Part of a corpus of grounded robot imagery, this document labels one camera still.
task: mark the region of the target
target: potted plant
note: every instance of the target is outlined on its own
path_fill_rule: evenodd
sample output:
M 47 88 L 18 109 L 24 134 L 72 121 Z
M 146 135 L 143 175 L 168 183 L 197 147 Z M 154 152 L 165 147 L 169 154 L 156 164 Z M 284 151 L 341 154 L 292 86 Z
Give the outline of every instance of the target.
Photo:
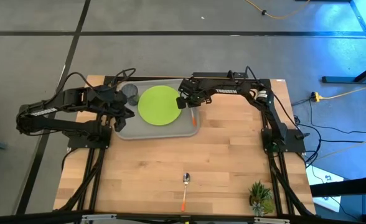
M 265 187 L 261 182 L 255 182 L 250 190 L 249 202 L 252 211 L 256 216 L 263 216 L 271 213 L 275 209 L 273 199 L 271 197 L 270 188 Z

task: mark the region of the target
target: table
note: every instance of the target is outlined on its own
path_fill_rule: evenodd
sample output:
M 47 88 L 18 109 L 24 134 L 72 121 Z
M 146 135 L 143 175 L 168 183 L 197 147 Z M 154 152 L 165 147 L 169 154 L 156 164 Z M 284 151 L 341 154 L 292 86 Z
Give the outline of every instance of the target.
M 90 75 L 88 81 L 102 85 L 104 78 Z M 272 80 L 271 84 L 292 114 L 286 82 Z M 278 103 L 276 109 L 281 121 L 293 128 Z M 199 110 L 200 130 L 188 138 L 125 141 L 112 134 L 105 152 L 95 211 L 181 214 L 182 177 L 188 172 L 191 182 L 187 187 L 187 214 L 253 215 L 248 188 L 259 180 L 267 187 L 272 186 L 261 143 L 260 112 L 238 95 L 214 95 L 212 104 Z M 95 114 L 89 112 L 77 116 L 78 122 L 91 119 L 95 119 Z M 54 208 L 63 206 L 81 184 L 87 155 L 88 149 L 79 149 L 67 157 Z M 303 161 L 294 153 L 284 155 L 291 188 L 306 208 L 315 213 Z M 89 186 L 84 208 L 88 208 L 91 191 Z M 281 186 L 279 192 L 283 212 L 287 213 Z

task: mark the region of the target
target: metal spoon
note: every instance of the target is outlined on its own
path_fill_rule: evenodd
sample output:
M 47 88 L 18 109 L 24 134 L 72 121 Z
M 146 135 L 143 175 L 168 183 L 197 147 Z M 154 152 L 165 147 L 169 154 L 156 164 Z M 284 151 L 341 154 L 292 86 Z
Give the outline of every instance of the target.
M 183 175 L 183 183 L 184 183 L 184 194 L 183 194 L 183 203 L 182 203 L 182 212 L 184 212 L 185 210 L 185 190 L 187 189 L 187 185 L 190 182 L 190 174 L 189 173 L 185 173 Z

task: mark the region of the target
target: gray tray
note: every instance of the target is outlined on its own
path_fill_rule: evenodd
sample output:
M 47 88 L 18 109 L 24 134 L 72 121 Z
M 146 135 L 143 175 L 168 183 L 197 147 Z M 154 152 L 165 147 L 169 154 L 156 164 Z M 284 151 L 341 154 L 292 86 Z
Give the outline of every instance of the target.
M 182 79 L 173 80 L 151 80 L 139 82 L 122 83 L 118 89 L 124 85 L 132 83 L 138 87 L 138 94 L 141 96 L 144 91 L 156 85 L 166 85 L 178 89 Z M 137 106 L 126 104 L 126 107 L 134 111 L 133 118 L 126 119 L 126 126 L 122 131 L 116 133 L 121 139 L 151 139 L 151 138 L 170 138 L 195 135 L 200 128 L 200 114 L 197 108 L 193 108 L 197 126 L 194 127 L 191 120 L 191 109 L 184 108 L 179 117 L 170 124 L 155 126 L 145 122 L 139 114 Z

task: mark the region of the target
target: wooden tabletop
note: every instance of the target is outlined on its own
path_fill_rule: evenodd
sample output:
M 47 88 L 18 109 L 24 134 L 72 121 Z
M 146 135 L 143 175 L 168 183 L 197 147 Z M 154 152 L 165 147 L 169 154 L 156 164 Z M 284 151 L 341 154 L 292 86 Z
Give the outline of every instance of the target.
M 104 76 L 91 75 L 92 85 Z M 292 114 L 284 80 L 272 80 L 272 89 Z M 278 102 L 282 122 L 294 128 Z M 261 181 L 272 187 L 267 156 L 263 152 L 260 112 L 239 95 L 214 95 L 200 110 L 200 130 L 187 138 L 122 140 L 112 134 L 101 171 L 96 212 L 180 214 L 185 172 L 186 213 L 202 215 L 253 215 L 248 188 Z M 77 121 L 95 119 L 83 112 Z M 88 149 L 79 149 L 65 161 L 54 208 L 60 208 L 82 182 Z M 289 183 L 306 208 L 315 213 L 303 161 L 285 153 Z M 85 201 L 88 208 L 92 184 Z M 283 189 L 279 192 L 287 213 Z

